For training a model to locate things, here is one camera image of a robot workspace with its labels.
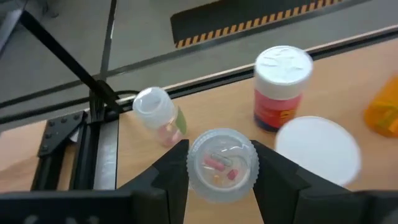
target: pill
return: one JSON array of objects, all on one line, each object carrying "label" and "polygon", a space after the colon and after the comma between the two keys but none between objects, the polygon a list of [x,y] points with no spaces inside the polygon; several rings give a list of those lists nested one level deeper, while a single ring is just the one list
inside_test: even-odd
[{"label": "pill", "polygon": [[213,183],[216,184],[216,185],[220,185],[221,179],[220,179],[219,175],[214,175],[213,176]]},{"label": "pill", "polygon": [[229,171],[226,176],[228,177],[229,180],[234,180],[237,175],[238,175],[238,170],[233,169],[233,170]]},{"label": "pill", "polygon": [[225,166],[224,164],[218,162],[217,160],[212,159],[209,156],[205,156],[205,160],[204,160],[205,164],[218,170],[218,171],[224,171],[225,170]]},{"label": "pill", "polygon": [[232,164],[233,164],[231,159],[228,159],[227,157],[219,155],[217,153],[213,153],[210,157],[219,162],[222,162],[225,166],[228,166],[228,167],[232,166]]}]

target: medicine bottle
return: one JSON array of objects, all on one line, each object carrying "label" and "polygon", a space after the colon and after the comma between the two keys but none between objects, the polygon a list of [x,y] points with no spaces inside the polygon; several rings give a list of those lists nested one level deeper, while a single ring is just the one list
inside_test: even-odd
[{"label": "medicine bottle", "polygon": [[187,132],[181,109],[174,105],[167,92],[160,87],[142,90],[134,99],[132,109],[165,147],[174,146]]},{"label": "medicine bottle", "polygon": [[365,123],[373,131],[398,138],[398,74],[394,74],[365,111]]},{"label": "medicine bottle", "polygon": [[312,70],[312,58],[296,47],[272,47],[257,57],[254,120],[259,127],[277,132],[295,116]]}]

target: yellow and black tape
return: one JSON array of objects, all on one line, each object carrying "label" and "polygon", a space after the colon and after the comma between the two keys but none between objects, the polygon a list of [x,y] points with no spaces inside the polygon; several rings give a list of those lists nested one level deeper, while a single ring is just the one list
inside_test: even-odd
[{"label": "yellow and black tape", "polygon": [[189,37],[184,40],[179,40],[179,41],[177,41],[177,43],[175,43],[175,47],[176,48],[188,47],[189,45],[197,44],[199,42],[203,42],[206,40],[211,40],[214,38],[222,37],[222,36],[225,36],[228,34],[233,34],[235,32],[240,32],[242,30],[251,29],[254,27],[258,27],[258,26],[264,26],[271,22],[280,21],[282,19],[288,19],[288,18],[291,18],[294,16],[299,16],[299,15],[305,14],[307,12],[310,12],[310,11],[313,11],[316,9],[320,9],[323,7],[331,6],[333,4],[336,4],[336,3],[339,3],[342,1],[344,1],[344,0],[318,0],[316,2],[311,2],[309,4],[305,4],[301,7],[295,7],[293,9],[288,9],[286,11],[280,11],[277,13],[259,17],[257,19],[249,20],[246,22],[241,22],[239,24],[234,24],[229,27],[225,27],[224,29],[212,30],[205,34],[196,35],[194,37]]}]

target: clear plastic container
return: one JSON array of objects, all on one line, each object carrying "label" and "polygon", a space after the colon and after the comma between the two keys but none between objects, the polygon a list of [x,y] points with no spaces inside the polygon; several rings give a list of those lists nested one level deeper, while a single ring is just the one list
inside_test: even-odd
[{"label": "clear plastic container", "polygon": [[376,95],[364,118],[373,131],[398,138],[398,74],[393,75]]},{"label": "clear plastic container", "polygon": [[259,173],[257,152],[243,134],[228,128],[200,135],[188,152],[194,191],[209,202],[233,202],[245,196]]},{"label": "clear plastic container", "polygon": [[134,99],[132,109],[165,147],[176,145],[187,132],[184,115],[165,90],[150,87],[142,90]]}]

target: wooden surface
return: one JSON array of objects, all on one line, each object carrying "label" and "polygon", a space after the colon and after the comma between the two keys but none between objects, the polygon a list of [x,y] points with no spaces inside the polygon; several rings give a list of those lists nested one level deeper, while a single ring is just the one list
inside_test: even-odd
[{"label": "wooden surface", "polygon": [[41,121],[1,133],[0,193],[30,190],[45,124]]},{"label": "wooden surface", "polygon": [[[357,140],[362,170],[349,184],[351,190],[398,189],[398,139],[370,131],[363,111],[387,79],[398,70],[398,40],[390,40],[344,54],[317,60],[297,116],[322,116],[342,125]],[[202,132],[233,128],[249,139],[273,147],[274,135],[253,122],[253,80],[244,80],[174,100],[185,115],[187,138]],[[159,146],[135,118],[124,113],[119,122],[118,186],[140,174],[167,148]],[[186,223],[262,223],[251,192],[229,204],[210,204],[188,193]]]}]

